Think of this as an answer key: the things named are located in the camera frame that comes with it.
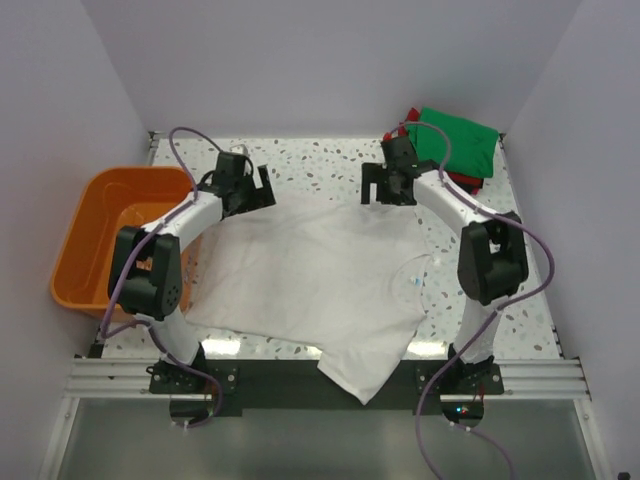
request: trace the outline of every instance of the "gray wall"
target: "gray wall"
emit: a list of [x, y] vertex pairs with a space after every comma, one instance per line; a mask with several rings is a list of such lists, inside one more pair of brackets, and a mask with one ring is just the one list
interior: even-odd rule
[[560, 339], [584, 362], [616, 468], [634, 477], [640, 475], [638, 18], [637, 0], [584, 0], [506, 142], [524, 218], [557, 255], [548, 299]]
[[83, 0], [147, 129], [380, 133], [428, 104], [506, 129], [579, 0]]
[[79, 0], [0, 12], [0, 478], [29, 479], [95, 332], [50, 298], [58, 250], [86, 182], [143, 158], [145, 132]]

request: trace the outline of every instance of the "white towel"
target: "white towel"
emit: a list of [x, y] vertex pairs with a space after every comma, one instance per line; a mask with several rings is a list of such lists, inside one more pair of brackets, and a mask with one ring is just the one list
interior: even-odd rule
[[413, 208], [289, 196], [211, 237], [187, 320], [316, 346], [318, 368], [366, 404], [424, 317]]

